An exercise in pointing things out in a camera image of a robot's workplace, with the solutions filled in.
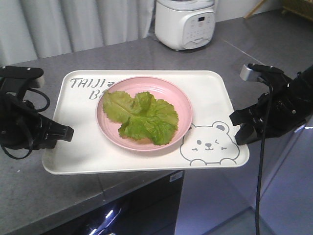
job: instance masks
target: white rice cooker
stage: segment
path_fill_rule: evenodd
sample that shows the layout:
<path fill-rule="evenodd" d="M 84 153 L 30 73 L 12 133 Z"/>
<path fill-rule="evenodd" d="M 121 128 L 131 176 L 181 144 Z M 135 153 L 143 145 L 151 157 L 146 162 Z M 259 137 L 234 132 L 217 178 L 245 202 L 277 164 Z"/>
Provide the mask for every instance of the white rice cooker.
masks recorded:
<path fill-rule="evenodd" d="M 215 27 L 215 0 L 157 0 L 156 37 L 174 50 L 208 44 Z"/>

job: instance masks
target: green lettuce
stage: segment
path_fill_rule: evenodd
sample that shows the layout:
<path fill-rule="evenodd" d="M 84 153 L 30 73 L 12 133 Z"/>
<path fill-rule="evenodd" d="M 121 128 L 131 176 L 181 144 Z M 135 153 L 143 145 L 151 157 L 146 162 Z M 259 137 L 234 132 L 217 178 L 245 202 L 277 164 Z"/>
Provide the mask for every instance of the green lettuce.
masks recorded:
<path fill-rule="evenodd" d="M 149 138 L 155 145 L 168 144 L 178 129 L 178 115 L 174 106 L 163 99 L 155 99 L 149 92 L 132 98 L 127 92 L 105 91 L 103 111 L 107 117 L 122 123 L 121 137 L 134 140 Z"/>

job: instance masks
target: pink plate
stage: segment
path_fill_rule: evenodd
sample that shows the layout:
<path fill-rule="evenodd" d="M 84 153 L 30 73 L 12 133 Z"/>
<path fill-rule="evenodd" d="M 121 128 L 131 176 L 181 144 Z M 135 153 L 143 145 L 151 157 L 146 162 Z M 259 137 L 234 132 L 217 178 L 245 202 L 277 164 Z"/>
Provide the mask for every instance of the pink plate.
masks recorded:
<path fill-rule="evenodd" d="M 131 138 L 121 138 L 118 134 L 121 123 L 114 123 L 107 118 L 103 112 L 103 97 L 101 97 L 96 110 L 98 125 L 109 140 L 121 147 L 135 151 L 160 150 L 179 141 L 190 128 L 193 114 L 190 100 L 173 83 L 156 77 L 132 77 L 115 83 L 109 88 L 109 91 L 126 91 L 131 97 L 134 97 L 137 93 L 148 91 L 156 99 L 164 99 L 172 104 L 179 117 L 178 130 L 169 144 L 154 145 L 150 140 L 135 141 Z"/>

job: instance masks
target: bear cartoon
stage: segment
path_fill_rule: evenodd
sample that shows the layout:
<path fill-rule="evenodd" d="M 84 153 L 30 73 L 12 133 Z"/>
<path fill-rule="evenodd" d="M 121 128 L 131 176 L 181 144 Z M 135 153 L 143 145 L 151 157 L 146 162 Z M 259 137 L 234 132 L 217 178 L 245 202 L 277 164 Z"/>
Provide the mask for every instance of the bear cartoon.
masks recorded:
<path fill-rule="evenodd" d="M 222 121 L 212 126 L 192 124 L 183 137 L 180 153 L 190 165 L 235 165 L 240 151 L 228 132 L 229 126 Z"/>

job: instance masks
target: white tray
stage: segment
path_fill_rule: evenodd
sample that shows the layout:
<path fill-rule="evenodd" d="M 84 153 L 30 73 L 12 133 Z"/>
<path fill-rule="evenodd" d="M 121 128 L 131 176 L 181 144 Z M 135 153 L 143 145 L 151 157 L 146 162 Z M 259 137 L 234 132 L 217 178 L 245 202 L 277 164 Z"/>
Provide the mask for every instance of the white tray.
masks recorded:
<path fill-rule="evenodd" d="M 189 97 L 193 125 L 177 144 L 155 152 L 135 152 L 113 144 L 99 129 L 96 106 L 102 92 L 136 76 L 168 80 Z M 58 141 L 54 149 L 47 149 L 43 166 L 52 174 L 239 167 L 248 161 L 249 150 L 235 142 L 239 126 L 232 125 L 232 112 L 223 80 L 212 71 L 73 71 L 63 79 L 53 120 L 72 127 L 74 135 L 71 142 Z"/>

